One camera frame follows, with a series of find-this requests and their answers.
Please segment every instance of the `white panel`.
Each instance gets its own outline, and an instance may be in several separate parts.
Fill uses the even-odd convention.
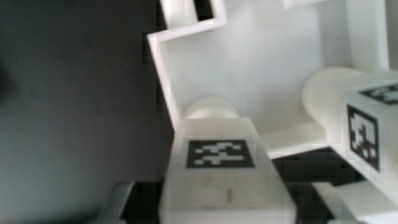
[[[389,69],[384,0],[346,0],[353,68]]]
[[[323,2],[325,0],[284,0],[282,4],[284,4],[284,8],[290,9],[297,6],[313,4],[316,2]]]

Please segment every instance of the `white cylinder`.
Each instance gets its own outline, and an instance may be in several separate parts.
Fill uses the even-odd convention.
[[[233,104],[218,97],[204,97],[190,104],[183,117],[186,119],[238,118]]]

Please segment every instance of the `black square pattern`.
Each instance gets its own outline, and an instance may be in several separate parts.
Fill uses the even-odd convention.
[[[357,108],[348,105],[350,150],[378,170],[378,122]]]
[[[361,94],[385,105],[398,105],[398,84],[377,87],[362,91]]]
[[[250,168],[252,156],[245,140],[192,140],[186,168]]]

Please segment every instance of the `dark background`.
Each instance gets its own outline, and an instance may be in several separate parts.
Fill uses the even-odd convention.
[[[156,0],[0,1],[0,223],[80,223],[114,183],[163,176],[156,8]]]

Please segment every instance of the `white 3d printed part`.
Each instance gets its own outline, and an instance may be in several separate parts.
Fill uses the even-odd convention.
[[[165,176],[162,224],[293,224],[295,205],[250,120],[188,119],[181,127]]]

